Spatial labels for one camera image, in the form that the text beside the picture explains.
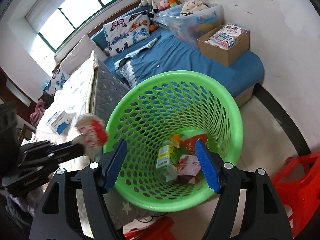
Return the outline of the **red snack bag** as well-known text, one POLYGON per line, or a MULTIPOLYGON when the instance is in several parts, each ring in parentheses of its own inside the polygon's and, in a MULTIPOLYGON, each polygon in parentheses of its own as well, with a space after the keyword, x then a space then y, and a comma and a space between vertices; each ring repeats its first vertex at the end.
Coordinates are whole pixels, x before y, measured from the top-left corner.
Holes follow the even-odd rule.
POLYGON ((93 114, 84 114, 78 117, 75 126, 80 135, 72 143, 82 145, 84 155, 94 158, 108 141, 104 120, 93 114))

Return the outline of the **pink strawberry wafer packet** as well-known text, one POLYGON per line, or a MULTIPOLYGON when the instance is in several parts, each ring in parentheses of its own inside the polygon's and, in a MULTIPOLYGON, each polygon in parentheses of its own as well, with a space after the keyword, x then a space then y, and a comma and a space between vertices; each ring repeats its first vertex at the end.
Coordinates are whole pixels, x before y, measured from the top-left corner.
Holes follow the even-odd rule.
POLYGON ((183 154, 177 163, 178 178, 195 185, 201 166, 196 155, 183 154))

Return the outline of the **yellow green drink carton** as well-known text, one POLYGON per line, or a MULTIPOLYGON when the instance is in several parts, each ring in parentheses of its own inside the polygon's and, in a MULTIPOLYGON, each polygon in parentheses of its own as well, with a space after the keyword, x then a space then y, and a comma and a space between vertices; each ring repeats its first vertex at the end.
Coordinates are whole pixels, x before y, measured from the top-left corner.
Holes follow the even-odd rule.
POLYGON ((166 183, 177 179, 177 157, 171 141, 163 142, 158 150, 155 175, 166 183))

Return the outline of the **red instant noodle cup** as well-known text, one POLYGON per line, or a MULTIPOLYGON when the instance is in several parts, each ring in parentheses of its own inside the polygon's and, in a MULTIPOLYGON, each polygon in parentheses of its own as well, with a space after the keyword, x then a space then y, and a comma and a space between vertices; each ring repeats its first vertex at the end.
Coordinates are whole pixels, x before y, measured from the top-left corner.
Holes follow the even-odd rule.
POLYGON ((195 154, 195 143, 197 140, 202 140, 208 146, 207 131, 203 129, 191 129, 182 132, 182 145, 189 154, 195 154))

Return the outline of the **blue white milk carton box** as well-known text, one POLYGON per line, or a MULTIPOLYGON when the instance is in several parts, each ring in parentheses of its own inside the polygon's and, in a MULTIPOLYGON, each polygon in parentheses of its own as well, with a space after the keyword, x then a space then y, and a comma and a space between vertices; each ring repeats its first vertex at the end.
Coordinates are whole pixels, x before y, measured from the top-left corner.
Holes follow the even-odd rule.
POLYGON ((67 113, 65 111, 56 112, 48 121, 47 126, 49 126, 53 132, 61 135, 65 129, 72 122, 75 117, 75 113, 67 113))

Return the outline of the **red plastic stool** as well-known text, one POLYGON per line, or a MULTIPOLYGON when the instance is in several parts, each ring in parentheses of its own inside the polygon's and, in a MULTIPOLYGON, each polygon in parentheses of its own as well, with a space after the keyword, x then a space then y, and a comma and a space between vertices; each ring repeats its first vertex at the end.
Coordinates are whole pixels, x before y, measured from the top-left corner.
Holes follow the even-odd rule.
POLYGON ((319 208, 319 153, 289 157, 282 168, 271 178, 283 205, 291 207, 292 234, 297 237, 319 208), (282 181, 298 164, 304 176, 296 181, 282 181))

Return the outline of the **butterfly pillow left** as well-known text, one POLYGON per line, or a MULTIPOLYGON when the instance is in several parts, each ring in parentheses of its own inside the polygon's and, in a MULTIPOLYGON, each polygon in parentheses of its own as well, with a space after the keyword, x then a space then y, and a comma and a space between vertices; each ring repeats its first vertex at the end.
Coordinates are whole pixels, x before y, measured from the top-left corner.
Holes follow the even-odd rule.
POLYGON ((70 77, 70 74, 63 68, 59 67, 53 74, 51 80, 49 81, 46 92, 54 96, 58 90, 62 90, 65 82, 70 77))

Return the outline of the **butterfly pillow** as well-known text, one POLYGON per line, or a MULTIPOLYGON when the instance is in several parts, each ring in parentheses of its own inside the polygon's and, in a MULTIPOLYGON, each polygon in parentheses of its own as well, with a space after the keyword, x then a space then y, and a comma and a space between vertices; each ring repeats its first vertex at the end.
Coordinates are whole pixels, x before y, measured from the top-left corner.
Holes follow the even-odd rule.
POLYGON ((146 11, 137 12, 103 25, 109 57, 113 57, 130 46, 150 36, 150 18, 146 11))
POLYGON ((62 90, 65 82, 70 77, 70 74, 63 68, 59 67, 53 74, 51 80, 49 81, 46 92, 54 96, 58 90, 62 90))

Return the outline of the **grey star mattress side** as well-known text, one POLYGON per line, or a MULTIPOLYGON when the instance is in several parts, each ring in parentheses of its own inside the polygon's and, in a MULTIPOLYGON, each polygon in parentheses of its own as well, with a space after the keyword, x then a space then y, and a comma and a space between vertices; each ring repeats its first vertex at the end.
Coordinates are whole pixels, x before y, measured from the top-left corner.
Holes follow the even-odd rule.
MULTIPOLYGON (((128 86, 120 82, 103 61, 98 60, 94 114, 108 122, 114 108, 128 91, 128 86)), ((163 212, 149 211, 133 205, 125 200, 115 188, 110 189, 103 197, 116 229, 122 228, 134 219, 164 215, 163 212)))

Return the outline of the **beige cushion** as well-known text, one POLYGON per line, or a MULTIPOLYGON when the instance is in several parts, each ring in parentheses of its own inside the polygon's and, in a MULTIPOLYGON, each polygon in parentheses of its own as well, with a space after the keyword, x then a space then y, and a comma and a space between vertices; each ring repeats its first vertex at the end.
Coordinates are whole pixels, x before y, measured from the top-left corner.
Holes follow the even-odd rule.
POLYGON ((106 53, 87 35, 84 35, 61 62, 60 69, 71 76, 87 59, 90 58, 92 52, 94 52, 101 61, 107 59, 106 53))

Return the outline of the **green plastic mesh basket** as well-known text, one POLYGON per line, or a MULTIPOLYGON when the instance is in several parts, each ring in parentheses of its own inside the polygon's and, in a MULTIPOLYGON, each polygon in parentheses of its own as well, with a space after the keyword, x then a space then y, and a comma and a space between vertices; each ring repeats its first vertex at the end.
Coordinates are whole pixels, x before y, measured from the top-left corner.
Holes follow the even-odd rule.
POLYGON ((197 72, 155 75, 131 89, 106 126, 104 151, 125 140, 127 154, 115 188, 131 204, 150 211, 176 212, 214 195, 202 172, 195 181, 166 181, 165 168, 195 153, 197 139, 233 164, 242 150, 239 108, 223 85, 197 72))

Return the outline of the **brown cardboard box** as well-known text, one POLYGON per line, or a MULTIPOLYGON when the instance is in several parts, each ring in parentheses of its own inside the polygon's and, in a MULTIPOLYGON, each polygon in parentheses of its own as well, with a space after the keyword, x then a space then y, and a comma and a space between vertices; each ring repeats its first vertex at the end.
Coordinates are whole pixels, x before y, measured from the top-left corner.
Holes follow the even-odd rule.
POLYGON ((249 50, 250 31, 230 22, 209 31, 197 41, 202 55, 230 67, 249 50))

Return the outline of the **black white cow plush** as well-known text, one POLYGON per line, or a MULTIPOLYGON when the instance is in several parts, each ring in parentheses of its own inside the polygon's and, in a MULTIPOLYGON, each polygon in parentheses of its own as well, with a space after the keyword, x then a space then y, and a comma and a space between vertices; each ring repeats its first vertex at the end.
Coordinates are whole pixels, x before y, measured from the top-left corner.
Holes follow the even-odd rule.
POLYGON ((150 14, 156 14, 157 12, 159 12, 161 1, 162 0, 141 0, 139 6, 140 7, 149 6, 151 10, 150 14))

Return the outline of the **clear plastic storage bin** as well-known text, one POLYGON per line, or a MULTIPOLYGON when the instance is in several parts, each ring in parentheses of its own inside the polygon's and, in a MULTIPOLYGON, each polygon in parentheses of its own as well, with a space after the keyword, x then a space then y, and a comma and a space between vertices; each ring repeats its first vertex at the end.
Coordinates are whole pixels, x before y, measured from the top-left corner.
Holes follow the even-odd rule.
POLYGON ((189 46, 197 48, 197 40, 223 22, 223 7, 220 4, 208 4, 207 9, 180 16, 183 6, 184 4, 177 5, 161 11, 158 15, 163 18, 172 35, 189 46))

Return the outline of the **window with green frame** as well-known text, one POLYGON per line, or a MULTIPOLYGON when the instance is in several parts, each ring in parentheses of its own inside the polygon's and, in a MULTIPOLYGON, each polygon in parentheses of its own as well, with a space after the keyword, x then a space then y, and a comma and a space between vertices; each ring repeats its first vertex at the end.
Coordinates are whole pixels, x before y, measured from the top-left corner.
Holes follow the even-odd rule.
POLYGON ((37 0, 25 16, 40 39, 56 53, 86 22, 118 0, 37 0))

